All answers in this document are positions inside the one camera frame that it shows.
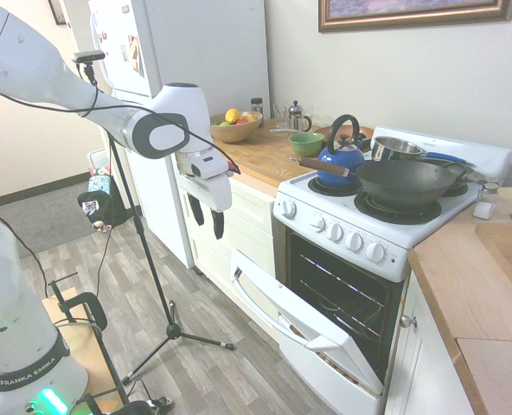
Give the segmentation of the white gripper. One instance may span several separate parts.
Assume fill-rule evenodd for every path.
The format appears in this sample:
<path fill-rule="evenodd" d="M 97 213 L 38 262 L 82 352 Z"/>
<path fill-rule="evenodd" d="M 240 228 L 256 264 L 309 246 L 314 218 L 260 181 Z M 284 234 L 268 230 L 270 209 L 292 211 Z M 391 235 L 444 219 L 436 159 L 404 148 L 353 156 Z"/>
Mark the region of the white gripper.
<path fill-rule="evenodd" d="M 207 179 L 197 176 L 178 176 L 178 185 L 188 193 L 189 205 L 199 226 L 204 224 L 201 203 L 209 206 L 212 211 L 214 236 L 221 239 L 224 234 L 224 211 L 232 206 L 232 192 L 229 178 L 222 173 Z"/>

